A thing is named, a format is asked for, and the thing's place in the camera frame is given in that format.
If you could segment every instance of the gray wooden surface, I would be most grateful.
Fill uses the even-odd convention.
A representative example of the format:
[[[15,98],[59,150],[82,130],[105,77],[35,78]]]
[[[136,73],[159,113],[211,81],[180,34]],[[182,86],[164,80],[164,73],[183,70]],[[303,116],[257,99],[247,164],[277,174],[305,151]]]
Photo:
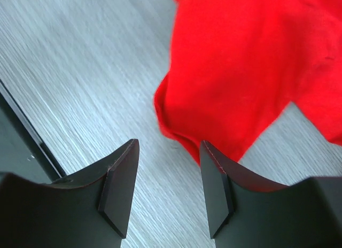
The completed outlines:
[[[174,13],[172,0],[0,0],[0,78],[66,172],[140,141],[122,247],[214,247],[199,168],[160,135],[152,107]],[[242,164],[291,184],[341,175],[341,160],[290,105]]]

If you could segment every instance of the red towel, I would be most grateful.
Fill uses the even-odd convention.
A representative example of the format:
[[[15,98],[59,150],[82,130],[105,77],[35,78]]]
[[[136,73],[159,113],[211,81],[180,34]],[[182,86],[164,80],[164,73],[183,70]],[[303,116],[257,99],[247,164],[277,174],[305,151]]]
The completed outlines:
[[[238,161],[293,101],[342,145],[342,0],[177,0],[162,133]]]

